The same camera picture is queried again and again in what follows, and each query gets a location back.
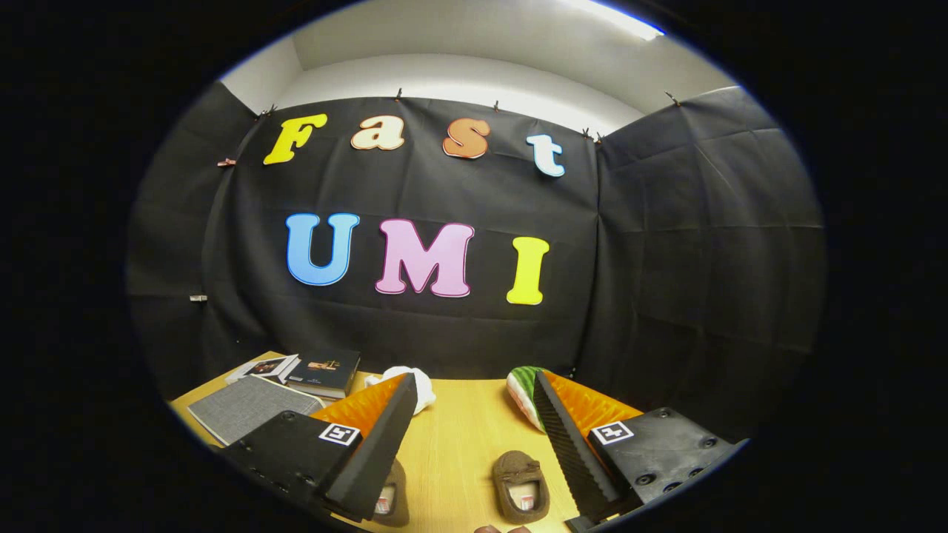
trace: pink letter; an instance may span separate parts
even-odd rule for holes
[[[432,293],[447,298],[470,294],[471,287],[465,283],[465,258],[467,241],[474,236],[473,228],[465,224],[446,224],[428,249],[421,244],[410,220],[392,218],[383,221],[379,228],[387,242],[382,279],[375,283],[375,290],[383,294],[405,292],[402,281],[402,265],[405,265],[411,287],[417,293],[425,290],[437,267],[438,279],[431,284]]]

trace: orange letter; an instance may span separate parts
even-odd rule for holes
[[[447,138],[441,147],[449,156],[477,159],[487,153],[483,136],[489,133],[490,126],[483,120],[457,119],[447,127]]]

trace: book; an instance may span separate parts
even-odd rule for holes
[[[310,395],[341,399],[349,394],[361,356],[353,350],[320,348],[302,353],[286,375],[286,386]]]
[[[283,411],[309,415],[323,407],[315,396],[250,375],[197,400],[188,406],[188,412],[221,444],[229,446]]]
[[[233,371],[230,376],[225,377],[224,381],[227,385],[232,385],[242,377],[259,376],[278,383],[286,383],[286,375],[289,374],[297,358],[298,355],[292,355],[248,361]]]

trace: white wall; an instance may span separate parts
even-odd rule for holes
[[[595,132],[605,136],[643,116],[613,97],[556,74],[503,61],[447,54],[377,56],[307,70],[288,84],[276,103],[285,108],[346,98],[394,98],[399,87],[403,97],[487,106],[500,101],[500,109],[548,120],[577,132],[588,127],[593,137]]]
[[[287,36],[232,68],[221,82],[244,105],[260,113],[277,103],[301,73],[293,38]]]

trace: watermelon slice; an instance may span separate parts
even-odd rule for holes
[[[527,420],[537,427],[538,430],[546,433],[543,429],[543,422],[537,415],[537,405],[533,401],[534,376],[537,372],[543,372],[538,366],[519,366],[510,371],[507,375],[507,392],[510,393],[520,411],[526,415]]]

